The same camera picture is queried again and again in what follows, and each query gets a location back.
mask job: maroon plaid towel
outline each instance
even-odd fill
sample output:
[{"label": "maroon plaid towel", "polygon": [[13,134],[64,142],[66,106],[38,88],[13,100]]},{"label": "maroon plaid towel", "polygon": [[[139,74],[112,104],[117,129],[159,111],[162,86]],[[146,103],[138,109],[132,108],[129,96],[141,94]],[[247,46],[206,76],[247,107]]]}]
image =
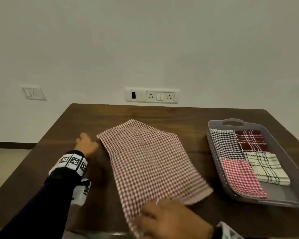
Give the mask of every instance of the maroon plaid towel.
[{"label": "maroon plaid towel", "polygon": [[260,131],[243,130],[234,132],[238,144],[244,152],[269,152],[269,148]]},{"label": "maroon plaid towel", "polygon": [[173,198],[188,205],[213,191],[173,133],[129,120],[98,138],[109,153],[124,215],[135,234],[134,218],[146,201]]},{"label": "maroon plaid towel", "polygon": [[257,176],[246,160],[220,158],[230,187],[240,195],[267,198]]}]

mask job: wall switch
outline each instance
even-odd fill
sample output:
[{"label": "wall switch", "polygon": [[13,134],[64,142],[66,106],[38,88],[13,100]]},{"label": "wall switch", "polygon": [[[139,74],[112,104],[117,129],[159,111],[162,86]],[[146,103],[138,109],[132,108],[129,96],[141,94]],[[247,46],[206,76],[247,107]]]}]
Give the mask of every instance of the wall switch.
[{"label": "wall switch", "polygon": [[128,102],[178,103],[179,89],[162,88],[125,88],[125,99]]},{"label": "wall switch", "polygon": [[46,101],[46,98],[39,86],[22,86],[22,90],[26,99]]}]

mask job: kitchen towel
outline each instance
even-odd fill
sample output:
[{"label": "kitchen towel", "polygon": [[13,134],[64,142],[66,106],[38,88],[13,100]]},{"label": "kitchen towel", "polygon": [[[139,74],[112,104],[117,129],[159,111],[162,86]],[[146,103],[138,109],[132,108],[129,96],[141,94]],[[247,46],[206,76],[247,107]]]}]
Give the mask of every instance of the kitchen towel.
[{"label": "kitchen towel", "polygon": [[238,144],[244,152],[269,152],[265,139],[258,130],[234,131]]},{"label": "kitchen towel", "polygon": [[238,145],[233,130],[218,130],[211,128],[210,133],[219,157],[246,160]]},{"label": "kitchen towel", "polygon": [[290,179],[273,153],[244,152],[259,181],[290,185]]},{"label": "kitchen towel", "polygon": [[97,137],[110,156],[123,212],[136,236],[134,220],[146,201],[170,198],[189,205],[213,191],[173,133],[129,120]]},{"label": "kitchen towel", "polygon": [[246,160],[220,158],[230,187],[238,194],[254,198],[266,198],[250,164]]}]

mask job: dark brown table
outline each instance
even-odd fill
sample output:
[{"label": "dark brown table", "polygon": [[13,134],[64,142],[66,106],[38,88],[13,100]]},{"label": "dark brown table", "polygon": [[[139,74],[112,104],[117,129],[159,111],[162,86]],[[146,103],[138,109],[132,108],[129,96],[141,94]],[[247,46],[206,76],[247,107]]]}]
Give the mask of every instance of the dark brown table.
[{"label": "dark brown table", "polygon": [[[0,188],[0,228],[41,188],[48,171],[75,145],[80,132],[100,132],[136,119],[178,135],[192,163],[214,193],[191,209],[206,221],[224,221],[244,237],[299,237],[299,209],[247,204],[224,193],[206,130],[209,120],[238,118],[265,126],[299,166],[299,141],[265,110],[71,104]],[[67,229],[127,232],[108,154],[100,146],[89,159],[92,181],[86,203],[72,206]]]}]

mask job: gray plastic basket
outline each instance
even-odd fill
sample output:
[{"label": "gray plastic basket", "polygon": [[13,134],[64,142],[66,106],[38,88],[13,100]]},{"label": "gray plastic basket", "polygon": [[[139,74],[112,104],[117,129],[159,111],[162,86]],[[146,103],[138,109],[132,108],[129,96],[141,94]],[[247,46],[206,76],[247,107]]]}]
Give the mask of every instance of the gray plastic basket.
[{"label": "gray plastic basket", "polygon": [[[242,126],[234,125],[224,125],[224,122],[235,121],[240,122]],[[291,184],[289,186],[275,185],[271,183],[260,182],[264,191],[267,193],[268,197],[266,199],[255,199],[246,197],[236,193],[228,184],[226,175],[223,171],[223,167],[219,160],[217,150],[215,148],[213,139],[210,134],[210,129],[215,128],[218,130],[259,130],[261,131],[263,137],[265,138],[267,145],[272,153],[277,155],[281,167],[285,170],[288,177],[290,178]],[[223,121],[212,120],[208,122],[207,139],[210,146],[210,150],[216,165],[216,169],[222,182],[225,192],[234,200],[267,204],[267,205],[279,205],[288,207],[299,207],[299,168],[291,160],[288,154],[283,150],[275,138],[267,131],[263,126],[256,123],[247,123],[239,119],[225,119]]]}]

